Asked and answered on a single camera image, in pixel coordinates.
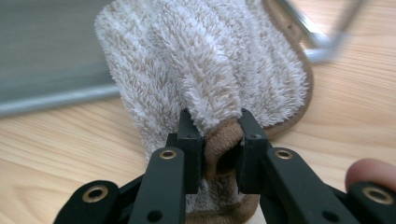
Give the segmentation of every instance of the metal stand leg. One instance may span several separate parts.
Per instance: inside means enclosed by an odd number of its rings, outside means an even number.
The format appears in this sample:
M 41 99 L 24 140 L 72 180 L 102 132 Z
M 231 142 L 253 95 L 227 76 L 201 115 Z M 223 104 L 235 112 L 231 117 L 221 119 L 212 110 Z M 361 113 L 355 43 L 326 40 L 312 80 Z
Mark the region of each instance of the metal stand leg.
M 305 54 L 311 63 L 324 63 L 332 60 L 338 53 L 340 46 L 347 37 L 347 30 L 352 22 L 357 18 L 359 11 L 364 3 L 368 0 L 355 0 L 349 8 L 343 13 L 344 18 L 335 26 L 333 33 L 335 36 L 330 38 L 323 34 L 320 29 L 300 10 L 298 10 L 291 1 L 279 0 L 279 4 L 284 8 L 286 13 L 303 29 L 304 34 L 309 41 L 315 46 L 313 49 L 306 49 Z

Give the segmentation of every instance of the wooden table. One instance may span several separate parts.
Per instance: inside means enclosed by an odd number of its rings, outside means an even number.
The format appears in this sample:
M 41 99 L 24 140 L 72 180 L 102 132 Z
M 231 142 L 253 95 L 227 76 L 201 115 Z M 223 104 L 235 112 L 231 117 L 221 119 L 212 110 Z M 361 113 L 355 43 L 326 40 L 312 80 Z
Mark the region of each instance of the wooden table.
M 299 1 L 326 29 L 325 3 Z M 314 65 L 304 118 L 273 141 L 300 153 L 344 189 L 361 158 L 396 164 L 396 1 L 363 10 L 342 54 Z M 96 179 L 119 186 L 145 172 L 145 149 L 119 98 L 0 119 L 0 223 L 51 223 L 71 194 Z M 259 215 L 250 223 L 261 223 Z

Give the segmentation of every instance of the gray fluffy fabric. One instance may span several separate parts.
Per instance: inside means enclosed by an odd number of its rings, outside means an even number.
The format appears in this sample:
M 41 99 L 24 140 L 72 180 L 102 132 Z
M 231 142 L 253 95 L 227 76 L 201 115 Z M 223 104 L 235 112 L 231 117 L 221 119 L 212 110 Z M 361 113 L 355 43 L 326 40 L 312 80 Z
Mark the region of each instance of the gray fluffy fabric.
M 148 158 L 177 131 L 184 107 L 205 136 L 242 107 L 269 127 L 305 104 L 303 63 L 260 0 L 117 0 L 95 28 Z M 244 195 L 225 187 L 231 182 L 203 179 L 187 212 L 240 202 Z

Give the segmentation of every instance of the screw hole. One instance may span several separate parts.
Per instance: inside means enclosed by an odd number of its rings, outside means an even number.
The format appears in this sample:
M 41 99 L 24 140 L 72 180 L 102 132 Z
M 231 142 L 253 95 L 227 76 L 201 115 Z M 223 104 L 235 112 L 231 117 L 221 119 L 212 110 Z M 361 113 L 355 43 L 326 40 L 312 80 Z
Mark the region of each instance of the screw hole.
M 102 194 L 103 194 L 103 191 L 101 189 L 95 189 L 88 194 L 88 197 L 94 199 L 94 198 L 100 197 Z
M 293 157 L 293 155 L 286 150 L 277 150 L 275 154 L 282 160 L 289 160 Z
M 148 213 L 149 222 L 158 222 L 163 218 L 163 213 L 160 211 L 151 211 Z
M 108 194 L 108 189 L 104 185 L 93 186 L 82 195 L 82 201 L 85 203 L 97 203 L 104 199 Z
M 376 203 L 393 204 L 392 197 L 382 189 L 367 187 L 363 189 L 363 194 Z
M 251 134 L 250 137 L 251 138 L 261 138 L 262 136 L 256 133 L 256 134 Z
M 160 157 L 164 160 L 171 160 L 176 156 L 176 152 L 174 150 L 165 150 L 160 154 Z
M 322 216 L 330 222 L 339 222 L 340 218 L 333 212 L 323 211 Z

